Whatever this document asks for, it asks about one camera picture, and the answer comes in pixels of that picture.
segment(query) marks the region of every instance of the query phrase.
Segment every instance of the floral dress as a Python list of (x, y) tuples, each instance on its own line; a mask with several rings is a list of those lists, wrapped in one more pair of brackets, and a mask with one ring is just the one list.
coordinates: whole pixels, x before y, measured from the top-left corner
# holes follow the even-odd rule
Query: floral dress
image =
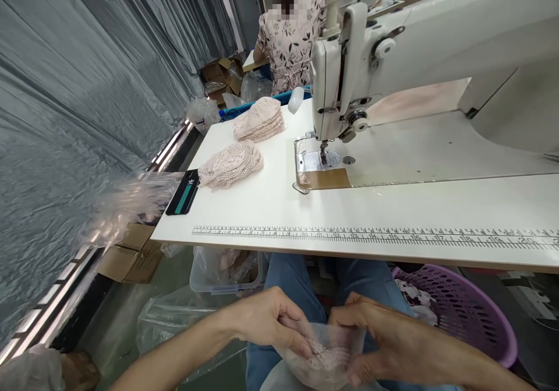
[(289, 17), (280, 7), (260, 16), (256, 44), (270, 56), (272, 95), (310, 84), (313, 43), (325, 23), (326, 0), (296, 0)]

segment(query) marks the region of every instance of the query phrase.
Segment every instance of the measuring ruler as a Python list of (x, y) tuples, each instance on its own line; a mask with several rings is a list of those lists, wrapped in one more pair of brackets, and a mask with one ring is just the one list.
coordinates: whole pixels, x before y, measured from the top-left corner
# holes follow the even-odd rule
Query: measuring ruler
[(517, 248), (559, 251), (559, 229), (467, 229), (378, 227), (287, 227), (197, 225), (193, 235), (235, 238), (310, 239), (313, 241), (368, 242)]

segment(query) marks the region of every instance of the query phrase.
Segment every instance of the person's hands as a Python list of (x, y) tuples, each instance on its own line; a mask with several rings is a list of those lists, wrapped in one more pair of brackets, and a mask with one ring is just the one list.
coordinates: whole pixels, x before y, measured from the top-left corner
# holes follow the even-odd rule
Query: person's hands
[(304, 358), (312, 356), (303, 336), (278, 321), (282, 317), (308, 323), (303, 311), (279, 287), (241, 299), (222, 311), (237, 339), (261, 346), (289, 347)]
[(366, 328), (378, 344), (378, 351), (350, 362), (348, 379), (354, 386), (390, 379), (465, 387), (472, 370), (495, 363), (444, 332), (354, 292), (345, 306), (332, 308), (329, 323)]

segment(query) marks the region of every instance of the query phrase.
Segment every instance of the jeans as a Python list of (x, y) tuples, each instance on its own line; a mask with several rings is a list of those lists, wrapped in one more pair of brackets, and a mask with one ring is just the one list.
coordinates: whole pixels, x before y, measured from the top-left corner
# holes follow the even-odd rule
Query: jeans
[[(343, 305), (351, 291), (412, 315), (404, 296), (384, 262), (375, 260), (336, 258), (340, 283), (336, 305)], [(272, 253), (264, 289), (279, 286), (284, 293), (303, 310), (310, 322), (327, 323), (326, 313), (314, 295), (305, 260), (299, 254)], [(365, 338), (364, 353), (376, 349), (370, 334)], [(248, 343), (246, 348), (246, 390), (259, 391), (264, 380), (281, 360), (271, 346)], [(459, 390), (454, 386), (423, 387), (396, 381), (379, 381), (390, 391)]]

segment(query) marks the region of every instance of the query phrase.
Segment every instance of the stack of lace pieces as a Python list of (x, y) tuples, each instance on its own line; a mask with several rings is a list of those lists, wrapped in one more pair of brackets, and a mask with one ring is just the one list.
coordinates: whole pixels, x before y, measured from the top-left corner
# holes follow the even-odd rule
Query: stack of lace pieces
[(212, 190), (228, 189), (235, 181), (262, 167), (264, 160), (260, 152), (252, 141), (244, 140), (226, 147), (198, 168), (200, 186), (207, 185)]
[(261, 142), (285, 129), (281, 104), (278, 100), (263, 97), (251, 108), (238, 116), (233, 124), (233, 133), (237, 140)]

